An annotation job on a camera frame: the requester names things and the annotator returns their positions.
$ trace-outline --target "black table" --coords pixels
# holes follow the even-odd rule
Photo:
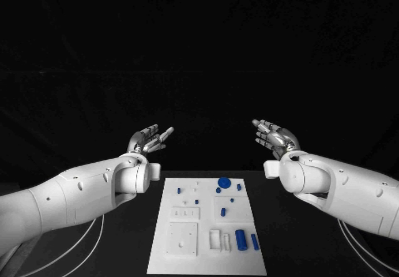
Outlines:
[[[98,247],[69,276],[145,276],[164,178],[222,176],[245,180],[268,276],[377,276],[347,244],[337,219],[297,199],[279,179],[265,178],[264,171],[163,171],[147,192],[105,214]],[[71,248],[89,224],[55,230],[30,243],[35,247],[16,277]],[[99,229],[101,218],[76,248],[33,277],[60,277],[76,267],[92,250]],[[17,259],[14,256],[10,263],[16,265]]]

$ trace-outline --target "black backdrop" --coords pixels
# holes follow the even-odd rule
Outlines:
[[[7,5],[1,180],[120,156],[154,123],[176,128],[163,170],[262,170],[253,118],[399,179],[398,1]]]

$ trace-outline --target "blue cap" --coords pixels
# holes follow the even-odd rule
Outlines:
[[[226,177],[220,177],[217,181],[217,185],[222,189],[228,189],[230,187],[230,179]]]

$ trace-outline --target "white platform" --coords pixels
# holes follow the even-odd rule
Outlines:
[[[262,252],[251,239],[256,229],[243,179],[230,179],[220,193],[216,188],[216,178],[166,179],[147,274],[266,275]],[[238,229],[245,231],[246,251],[236,247]],[[219,241],[217,231],[210,234],[210,230],[219,230]]]

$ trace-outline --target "white rectangular piece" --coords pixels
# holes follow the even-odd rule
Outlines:
[[[223,234],[223,253],[230,252],[229,234]]]
[[[253,222],[251,204],[248,197],[215,197],[215,220],[216,222],[251,223]]]
[[[167,255],[197,255],[197,223],[170,223],[166,241]]]
[[[197,220],[200,219],[200,208],[173,207],[170,211],[170,220]]]
[[[262,238],[256,236],[259,250],[253,249],[251,239],[251,234],[256,234],[256,228],[243,179],[230,178],[230,187],[222,189],[220,193],[216,192],[217,180],[219,178],[166,179],[147,274],[266,276],[262,241],[259,241]],[[226,208],[225,218],[219,216],[222,206]],[[197,208],[199,219],[174,218],[176,211],[179,216],[179,212],[186,210],[189,216],[192,208]],[[193,247],[193,240],[183,240],[181,233],[171,237],[177,230],[184,229],[186,224],[197,224],[196,251],[192,251],[196,255],[193,256],[189,255],[189,251],[184,252],[189,249],[184,247]],[[239,251],[236,247],[235,230],[238,229],[245,231],[246,251]],[[219,238],[219,250],[210,250],[210,230],[219,231],[219,234],[213,233]]]
[[[219,230],[209,231],[209,249],[212,251],[220,252],[222,244],[220,244],[220,231]]]

